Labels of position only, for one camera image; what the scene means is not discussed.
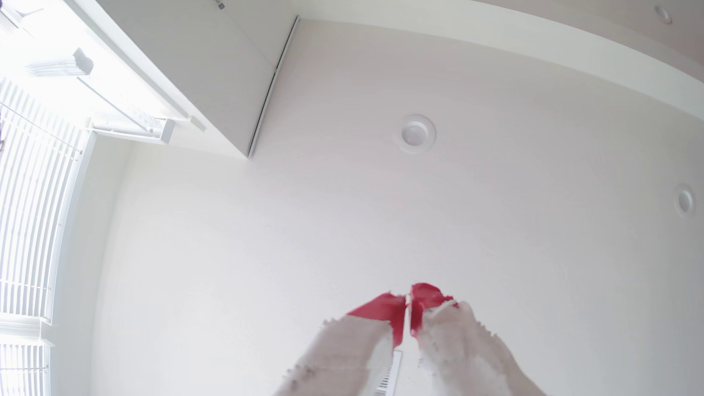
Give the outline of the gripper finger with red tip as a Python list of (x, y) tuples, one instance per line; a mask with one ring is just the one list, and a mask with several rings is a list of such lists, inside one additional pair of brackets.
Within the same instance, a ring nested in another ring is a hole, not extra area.
[(406, 299), (383, 293), (326, 321), (275, 395), (374, 395), (403, 340)]
[(434, 285), (411, 287), (410, 334), (438, 395), (545, 395), (469, 303)]

